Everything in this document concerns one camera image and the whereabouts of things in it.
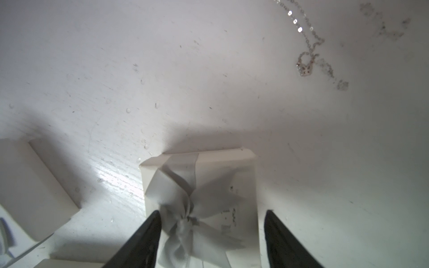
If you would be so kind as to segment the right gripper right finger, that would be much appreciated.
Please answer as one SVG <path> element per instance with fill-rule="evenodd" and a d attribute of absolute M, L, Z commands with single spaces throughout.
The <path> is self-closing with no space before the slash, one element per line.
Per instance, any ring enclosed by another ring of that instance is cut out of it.
<path fill-rule="evenodd" d="M 265 214 L 264 234 L 271 268 L 322 268 L 272 210 Z"/>

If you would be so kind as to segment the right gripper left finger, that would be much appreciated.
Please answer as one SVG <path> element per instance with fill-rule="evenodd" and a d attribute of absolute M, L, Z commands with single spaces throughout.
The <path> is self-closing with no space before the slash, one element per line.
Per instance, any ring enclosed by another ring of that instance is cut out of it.
<path fill-rule="evenodd" d="M 154 211 L 103 268 L 154 268 L 162 233 L 162 218 Z"/>

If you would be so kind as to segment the white jewelry box base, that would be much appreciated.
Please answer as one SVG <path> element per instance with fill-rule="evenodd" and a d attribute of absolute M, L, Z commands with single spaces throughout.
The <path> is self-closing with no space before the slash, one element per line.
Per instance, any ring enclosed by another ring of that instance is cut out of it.
<path fill-rule="evenodd" d="M 8 138 L 1 140 L 1 206 L 35 241 L 79 212 L 29 143 Z"/>

